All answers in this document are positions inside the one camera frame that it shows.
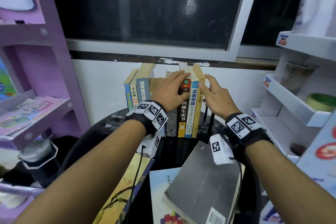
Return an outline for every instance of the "purple shelving unit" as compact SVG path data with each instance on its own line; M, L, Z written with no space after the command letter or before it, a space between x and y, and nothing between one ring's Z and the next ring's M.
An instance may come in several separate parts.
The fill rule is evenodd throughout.
M90 128L82 95L73 69L54 0L33 0L29 11L0 8L0 48L15 71L22 92L0 103L0 114L28 97L52 96L63 99L36 123L4 139L0 147L22 149L46 129L61 137L80 137ZM21 20L25 24L15 24ZM48 42L45 45L28 45L29 42Z

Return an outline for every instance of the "green lid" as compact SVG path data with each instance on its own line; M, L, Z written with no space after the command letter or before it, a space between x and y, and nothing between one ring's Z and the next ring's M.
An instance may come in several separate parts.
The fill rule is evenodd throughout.
M313 93L310 96L315 101L322 103L327 106L334 107L336 106L336 97L327 95L327 94L321 94L321 93Z

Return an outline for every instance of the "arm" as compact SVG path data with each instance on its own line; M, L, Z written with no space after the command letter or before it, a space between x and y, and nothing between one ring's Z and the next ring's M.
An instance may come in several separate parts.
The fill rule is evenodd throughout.
M178 88L190 73L179 71L166 78L152 99L167 112L174 110L189 94ZM128 120L94 149L84 155L17 218L14 224L92 224L97 213L118 185L146 130L142 123Z
M227 89L216 79L206 75L210 89L203 83L210 110L226 119L230 114L241 112ZM268 141L258 141L245 149L268 197L286 224L333 223L336 219L336 199L287 159Z

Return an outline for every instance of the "white wall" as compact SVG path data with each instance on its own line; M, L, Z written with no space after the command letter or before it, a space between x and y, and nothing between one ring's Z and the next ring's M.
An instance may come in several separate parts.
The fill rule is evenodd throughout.
M124 80L141 63L73 60L78 84L82 92L90 124L126 108ZM158 64L155 77L165 77L168 71L178 70L178 65ZM204 73L214 76L219 84L227 88L242 112L250 113L251 108L259 108L266 89L263 87L263 73L273 71L202 67Z

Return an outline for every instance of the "left hand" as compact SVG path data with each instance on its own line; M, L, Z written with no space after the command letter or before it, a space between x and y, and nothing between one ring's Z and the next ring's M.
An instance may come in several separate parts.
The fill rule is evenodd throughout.
M184 70L174 72L170 77L164 79L151 96L151 100L158 101L166 109L166 113L175 110L182 102L190 97L190 93L179 95L179 87L191 73Z

